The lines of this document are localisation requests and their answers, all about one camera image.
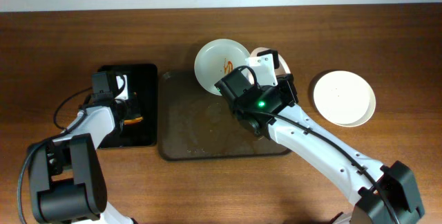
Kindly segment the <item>green and orange sponge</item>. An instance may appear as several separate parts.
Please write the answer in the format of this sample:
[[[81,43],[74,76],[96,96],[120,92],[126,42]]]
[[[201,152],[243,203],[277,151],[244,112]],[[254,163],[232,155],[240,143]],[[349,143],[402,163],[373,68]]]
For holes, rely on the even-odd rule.
[[[141,122],[143,119],[144,119],[144,117],[142,115],[138,115],[138,116],[130,115],[124,119],[124,125],[137,124],[137,123]]]

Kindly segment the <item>white plate with sauce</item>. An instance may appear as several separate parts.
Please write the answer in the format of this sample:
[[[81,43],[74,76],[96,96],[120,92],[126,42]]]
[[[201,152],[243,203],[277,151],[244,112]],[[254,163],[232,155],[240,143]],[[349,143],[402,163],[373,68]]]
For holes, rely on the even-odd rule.
[[[373,88],[360,75],[330,71],[314,82],[311,96],[319,114],[341,127],[358,127],[368,122],[376,110]]]

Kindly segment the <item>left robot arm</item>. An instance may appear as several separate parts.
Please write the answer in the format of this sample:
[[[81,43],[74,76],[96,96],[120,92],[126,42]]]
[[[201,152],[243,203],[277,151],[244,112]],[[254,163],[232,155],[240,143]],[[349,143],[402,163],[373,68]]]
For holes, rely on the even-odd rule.
[[[118,136],[130,113],[127,77],[115,71],[92,76],[92,93],[61,133],[28,148],[17,185],[19,219],[25,221],[22,180],[28,177],[38,223],[134,223],[108,202],[96,150]]]

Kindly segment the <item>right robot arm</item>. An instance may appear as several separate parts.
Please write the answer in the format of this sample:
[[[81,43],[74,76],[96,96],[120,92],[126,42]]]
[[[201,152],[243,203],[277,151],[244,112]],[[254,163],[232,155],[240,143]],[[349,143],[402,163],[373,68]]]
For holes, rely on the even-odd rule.
[[[400,161],[387,167],[311,120],[293,75],[275,74],[279,66],[276,50],[262,51],[214,86],[244,128],[294,151],[344,194],[354,208],[333,223],[418,223],[425,210],[412,170]]]

